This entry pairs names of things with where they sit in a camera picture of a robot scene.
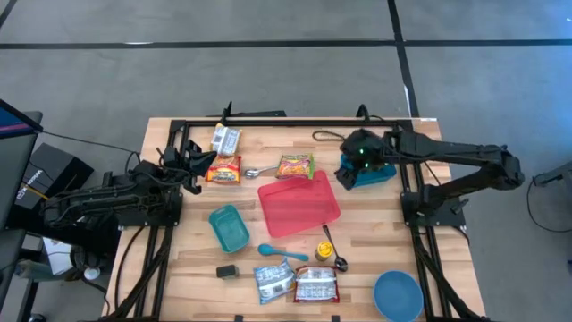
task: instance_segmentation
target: wooden tabletop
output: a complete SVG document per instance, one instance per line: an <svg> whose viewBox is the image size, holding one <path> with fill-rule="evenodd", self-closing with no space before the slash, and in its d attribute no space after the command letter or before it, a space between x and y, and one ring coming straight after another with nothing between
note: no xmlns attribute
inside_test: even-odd
<svg viewBox="0 0 572 322"><path fill-rule="evenodd" d="M156 148L164 148L171 120L149 120L141 153L144 159L155 163L158 161ZM432 139L441 138L439 125L434 119L413 119L413 124L415 131ZM377 277L385 271L398 269L417 278L411 234L403 224L399 202L399 194L402 192L400 177L397 175L388 182L346 191L333 174L340 163L340 143L316 142L311 136L315 130L331 130L347 136L355 129L245 127L242 128L239 144L242 169L276 164L281 154L311 152L314 154L316 170L327 173L341 210L340 218L330 223L329 228L338 252L349 262L349 271L338 274L340 303L293 303L293 294L289 293L271 303L259 304L253 268L278 265L282 261L279 256L260 256L257 253L260 243L267 242L282 250L306 253L310 256L311 265L321 264L313 254L317 244L326 240L321 227L280 239L270 237L257 194L258 187L276 182L273 172L269 171L254 180L241 178L240 186L204 182L200 178L199 184L203 186L203 192L197 196L181 189L184 205L181 222L173 233L161 320L233 320L237 314L243 315L246 321L324 321L330 320L332 315L340 315L343 321L383 320L373 303L372 286ZM383 135L387 129L373 127L369 130ZM212 127L191 128L189 137L207 150L213 132ZM441 182L450 179L446 164L430 162L429 165ZM425 182L435 184L425 167L423 176ZM226 204L232 204L239 210L250 232L249 245L235 254L223 253L207 221L211 212ZM122 233L107 293L107 299L112 305L119 260L136 230L136 227L131 227ZM123 266L121 300L140 277L148 231L146 228L133 243ZM483 315L484 307L467 241L449 227L436 227L435 232L444 274L468 307ZM162 237L160 231L157 247ZM293 268L303 264L295 259L290 259L289 262ZM332 264L332 258L326 263ZM230 264L239 267L240 278L216 278L215 269ZM441 310L436 287L431 277L429 280L435 314L439 315ZM155 280L149 285L146 314L151 310Z"/></svg>

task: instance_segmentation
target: orange snack bag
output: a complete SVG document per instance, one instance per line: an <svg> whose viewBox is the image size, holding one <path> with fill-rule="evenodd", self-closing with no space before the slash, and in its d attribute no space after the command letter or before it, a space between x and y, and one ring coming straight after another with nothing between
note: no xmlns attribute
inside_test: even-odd
<svg viewBox="0 0 572 322"><path fill-rule="evenodd" d="M218 156L208 167L208 182L240 182L240 156Z"/></svg>

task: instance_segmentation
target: red plastic tray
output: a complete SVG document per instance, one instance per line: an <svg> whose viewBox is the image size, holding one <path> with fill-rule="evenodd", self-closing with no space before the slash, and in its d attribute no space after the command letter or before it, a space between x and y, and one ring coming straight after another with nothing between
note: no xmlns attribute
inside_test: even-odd
<svg viewBox="0 0 572 322"><path fill-rule="evenodd" d="M258 188L266 227L273 237L283 237L340 216L340 207L324 171L314 179L294 178Z"/></svg>

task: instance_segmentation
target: monitor screen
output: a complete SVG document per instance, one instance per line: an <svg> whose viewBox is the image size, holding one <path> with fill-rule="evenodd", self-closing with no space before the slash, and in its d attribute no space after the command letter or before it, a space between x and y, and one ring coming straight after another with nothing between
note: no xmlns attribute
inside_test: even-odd
<svg viewBox="0 0 572 322"><path fill-rule="evenodd" d="M28 135L42 127L0 99L0 139Z"/></svg>

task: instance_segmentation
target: black box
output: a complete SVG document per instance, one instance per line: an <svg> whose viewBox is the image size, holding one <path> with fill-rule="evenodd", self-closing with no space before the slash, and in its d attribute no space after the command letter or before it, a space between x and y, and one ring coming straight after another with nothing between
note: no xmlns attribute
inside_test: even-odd
<svg viewBox="0 0 572 322"><path fill-rule="evenodd" d="M22 183L48 198L63 190L79 189L93 173L93 168L73 155L42 143L32 154ZM16 195L15 205L29 210L39 210L42 197L22 185Z"/></svg>

